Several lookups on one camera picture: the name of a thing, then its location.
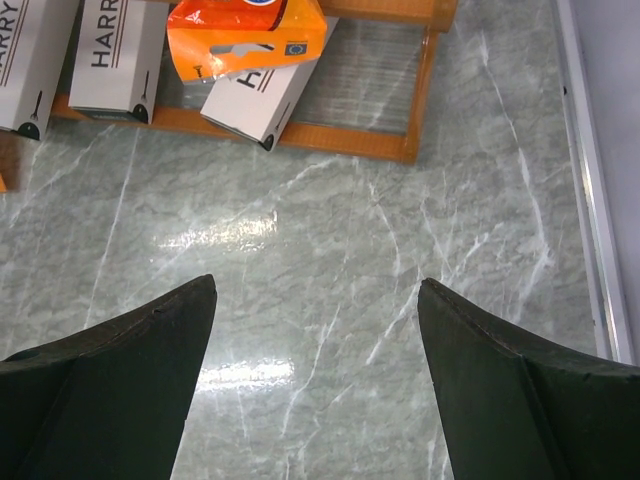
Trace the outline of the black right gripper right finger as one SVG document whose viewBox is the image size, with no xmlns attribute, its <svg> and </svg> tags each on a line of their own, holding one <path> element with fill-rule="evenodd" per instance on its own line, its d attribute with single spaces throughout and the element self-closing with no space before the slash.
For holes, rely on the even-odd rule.
<svg viewBox="0 0 640 480">
<path fill-rule="evenodd" d="M 417 309 L 455 478 L 638 478 L 638 367 L 549 341 L 432 278 Z"/>
</svg>

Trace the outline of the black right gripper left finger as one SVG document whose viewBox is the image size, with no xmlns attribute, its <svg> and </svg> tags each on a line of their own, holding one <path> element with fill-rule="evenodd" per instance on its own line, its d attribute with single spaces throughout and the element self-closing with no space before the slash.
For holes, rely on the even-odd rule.
<svg viewBox="0 0 640 480">
<path fill-rule="evenodd" d="M 169 478 L 216 303 L 214 278 L 203 275 L 4 359 L 2 477 Z"/>
</svg>

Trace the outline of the white Harry's razor box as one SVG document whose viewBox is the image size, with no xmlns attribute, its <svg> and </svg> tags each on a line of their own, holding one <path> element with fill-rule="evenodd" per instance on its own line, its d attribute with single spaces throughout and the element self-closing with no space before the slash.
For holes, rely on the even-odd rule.
<svg viewBox="0 0 640 480">
<path fill-rule="evenodd" d="M 104 121 L 152 120 L 170 5 L 86 1 L 69 107 Z"/>
<path fill-rule="evenodd" d="M 1 2 L 1 129 L 39 140 L 46 131 L 79 2 Z"/>
<path fill-rule="evenodd" d="M 270 151 L 278 143 L 316 65 L 313 60 L 222 77 L 213 84 L 200 115 Z"/>
</svg>

